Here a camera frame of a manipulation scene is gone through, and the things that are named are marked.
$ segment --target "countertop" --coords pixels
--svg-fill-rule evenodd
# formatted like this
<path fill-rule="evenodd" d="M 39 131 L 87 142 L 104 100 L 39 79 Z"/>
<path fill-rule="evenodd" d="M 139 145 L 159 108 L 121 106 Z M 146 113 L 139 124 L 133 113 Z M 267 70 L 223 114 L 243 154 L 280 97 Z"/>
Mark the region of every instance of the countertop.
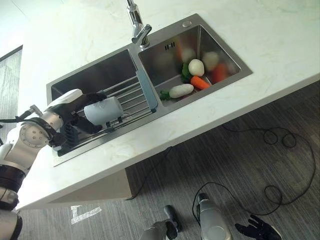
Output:
<path fill-rule="evenodd" d="M 198 13 L 253 74 L 56 167 L 44 147 L 18 192 L 19 209 L 45 206 L 320 79 L 318 0 L 181 2 L 135 1 L 153 32 Z M 33 104 L 44 110 L 47 83 L 129 44 L 131 34 L 121 0 L 70 0 L 31 21 L 18 113 Z"/>

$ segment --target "gray carpet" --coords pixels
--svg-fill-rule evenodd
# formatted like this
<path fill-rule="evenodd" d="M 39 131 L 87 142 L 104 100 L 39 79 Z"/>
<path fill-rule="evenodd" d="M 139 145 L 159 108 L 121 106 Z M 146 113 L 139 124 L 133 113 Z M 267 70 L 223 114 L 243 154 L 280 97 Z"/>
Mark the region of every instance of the gray carpet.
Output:
<path fill-rule="evenodd" d="M 17 61 L 18 68 L 20 56 L 21 52 L 5 61 Z M 0 113 L 1 117 L 13 117 L 17 114 L 19 79 L 10 73 L 18 70 L 5 61 L 0 62 Z M 226 124 L 233 129 L 281 126 L 310 141 L 317 171 L 309 191 L 294 203 L 261 217 L 276 226 L 284 240 L 320 237 L 319 91 L 320 83 L 316 82 Z M 7 128 L 0 131 L 2 138 L 7 131 Z M 174 146 L 167 158 L 162 152 L 127 168 L 132 187 L 138 189 L 148 171 L 163 160 L 165 162 L 152 172 L 134 200 L 84 204 L 77 208 L 79 215 L 96 208 L 102 211 L 75 224 L 71 223 L 70 207 L 23 210 L 20 214 L 24 227 L 19 239 L 138 240 L 143 230 L 165 218 L 163 206 L 170 204 L 176 208 L 182 222 L 183 231 L 177 239 L 200 240 L 200 228 L 192 216 L 191 206 L 194 194 L 205 182 L 215 181 L 227 186 L 245 208 L 265 213 L 275 207 L 264 197 L 265 186 L 278 186 L 286 202 L 302 192 L 313 170 L 308 146 L 300 139 L 296 147 L 286 148 L 280 143 L 265 144 L 259 131 L 233 133 L 219 126 Z M 239 234 L 234 224 L 245 225 L 250 214 L 219 186 L 208 185 L 203 191 L 220 207 L 233 238 L 249 239 Z"/>

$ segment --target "power cord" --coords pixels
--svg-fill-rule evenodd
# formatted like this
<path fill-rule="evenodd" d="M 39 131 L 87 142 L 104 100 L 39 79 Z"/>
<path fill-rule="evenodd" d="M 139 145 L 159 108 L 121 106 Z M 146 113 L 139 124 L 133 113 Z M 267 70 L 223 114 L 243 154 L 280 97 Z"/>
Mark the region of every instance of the power cord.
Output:
<path fill-rule="evenodd" d="M 143 189 L 143 187 L 144 187 L 144 185 L 145 185 L 145 183 L 146 183 L 149 175 L 159 166 L 159 164 L 164 164 L 166 161 L 168 161 L 169 158 L 167 158 L 167 156 L 168 156 L 168 154 L 170 153 L 170 151 L 171 151 L 172 148 L 173 148 L 173 147 L 170 146 L 170 147 L 168 147 L 168 148 L 165 150 L 166 153 L 163 155 L 162 159 L 159 160 L 159 161 L 156 163 L 156 165 L 154 165 L 154 166 L 149 170 L 149 172 L 146 174 L 146 176 L 144 177 L 144 180 L 143 180 L 141 186 L 139 187 L 138 191 L 136 192 L 136 194 L 134 194 L 132 197 L 129 197 L 129 198 L 125 199 L 125 201 L 133 200 L 133 199 L 135 199 L 135 198 L 139 195 L 139 193 L 140 193 L 141 190 Z"/>
<path fill-rule="evenodd" d="M 251 210 L 245 208 L 242 203 L 239 201 L 239 199 L 237 199 L 233 194 L 232 192 L 224 185 L 218 183 L 218 182 L 213 182 L 213 181 L 209 181 L 209 182 L 206 182 L 204 185 L 202 185 L 198 191 L 196 192 L 195 196 L 194 196 L 194 199 L 193 199 L 193 203 L 192 203 L 192 214 L 193 214 L 193 217 L 195 218 L 195 220 L 197 221 L 197 223 L 199 224 L 200 226 L 200 221 L 199 219 L 196 217 L 195 215 L 195 211 L 194 211 L 194 208 L 195 208 L 195 202 L 196 202 L 196 198 L 199 194 L 199 192 L 206 186 L 206 185 L 209 185 L 209 184 L 215 184 L 215 185 L 218 185 L 220 187 L 223 187 L 224 189 L 226 189 L 229 194 L 232 196 L 232 198 L 238 203 L 238 205 L 240 206 L 240 208 L 246 212 L 248 212 L 249 214 L 253 214 L 253 215 L 257 215 L 257 216 L 266 216 L 266 215 L 270 215 L 272 213 L 274 213 L 280 206 L 284 206 L 284 205 L 289 205 L 289 204 L 292 204 L 293 202 L 295 202 L 297 199 L 299 199 L 300 197 L 302 197 L 310 188 L 311 186 L 311 183 L 314 179 L 314 176 L 315 176 L 315 173 L 316 173 L 316 159 L 315 159 L 315 154 L 314 154 L 314 151 L 312 149 L 312 146 L 310 144 L 309 141 L 307 141 L 303 136 L 297 134 L 297 133 L 293 133 L 291 132 L 290 130 L 288 130 L 287 128 L 284 128 L 284 127 L 272 127 L 272 128 L 250 128 L 250 129 L 246 129 L 246 130 L 234 130 L 234 129 L 230 129 L 230 128 L 227 128 L 226 126 L 222 125 L 222 127 L 227 130 L 227 131 L 230 131 L 230 132 L 234 132 L 234 133 L 244 133 L 244 132 L 251 132 L 251 131 L 262 131 L 263 132 L 263 140 L 266 144 L 269 144 L 269 145 L 274 145 L 278 142 L 279 140 L 279 137 L 278 135 L 274 132 L 274 130 L 282 130 L 282 131 L 285 131 L 286 134 L 282 137 L 281 139 L 281 143 L 282 145 L 284 145 L 286 148 L 294 148 L 296 145 L 297 145 L 297 137 L 302 139 L 309 147 L 310 149 L 310 152 L 311 152 L 311 158 L 312 158 L 312 161 L 313 161 L 313 170 L 312 170 L 312 175 L 308 181 L 308 184 L 306 185 L 306 187 L 304 188 L 304 190 L 298 194 L 297 196 L 295 196 L 293 199 L 287 201 L 287 202 L 283 202 L 283 194 L 281 192 L 281 190 L 275 186 L 275 185 L 268 185 L 264 188 L 264 196 L 268 199 L 268 201 L 276 204 L 277 206 L 269 211 L 269 212 L 266 212 L 266 213 L 256 213 L 256 212 L 252 212 Z M 271 134 L 274 136 L 274 141 L 269 141 L 267 139 L 267 134 Z M 291 137 L 293 140 L 293 143 L 292 144 L 289 144 L 289 141 L 288 141 L 288 138 Z M 275 201 L 273 199 L 271 199 L 268 194 L 267 194 L 267 190 L 268 189 L 275 189 L 278 194 L 279 194 L 279 200 L 278 201 Z"/>
<path fill-rule="evenodd" d="M 4 142 L 2 141 L 2 139 L 1 139 L 1 137 L 0 137 L 0 146 L 1 145 L 3 145 L 4 144 Z"/>

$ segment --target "chrome faucet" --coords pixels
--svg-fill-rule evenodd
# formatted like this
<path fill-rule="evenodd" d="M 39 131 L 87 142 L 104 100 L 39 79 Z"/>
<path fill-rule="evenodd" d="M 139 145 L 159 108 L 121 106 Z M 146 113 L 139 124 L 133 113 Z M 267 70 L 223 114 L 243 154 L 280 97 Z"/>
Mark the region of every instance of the chrome faucet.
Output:
<path fill-rule="evenodd" d="M 126 1 L 128 3 L 127 12 L 133 27 L 131 40 L 134 44 L 140 44 L 141 48 L 146 48 L 149 45 L 147 35 L 152 27 L 149 24 L 143 25 L 137 4 L 135 4 L 133 0 Z"/>

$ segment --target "white cup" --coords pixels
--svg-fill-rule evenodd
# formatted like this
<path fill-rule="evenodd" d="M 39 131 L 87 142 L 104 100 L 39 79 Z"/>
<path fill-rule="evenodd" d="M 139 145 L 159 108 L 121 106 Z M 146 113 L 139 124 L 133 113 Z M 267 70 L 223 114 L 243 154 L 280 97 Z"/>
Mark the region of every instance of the white cup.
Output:
<path fill-rule="evenodd" d="M 115 96 L 85 106 L 83 110 L 86 118 L 92 124 L 103 126 L 124 114 L 124 110 Z"/>

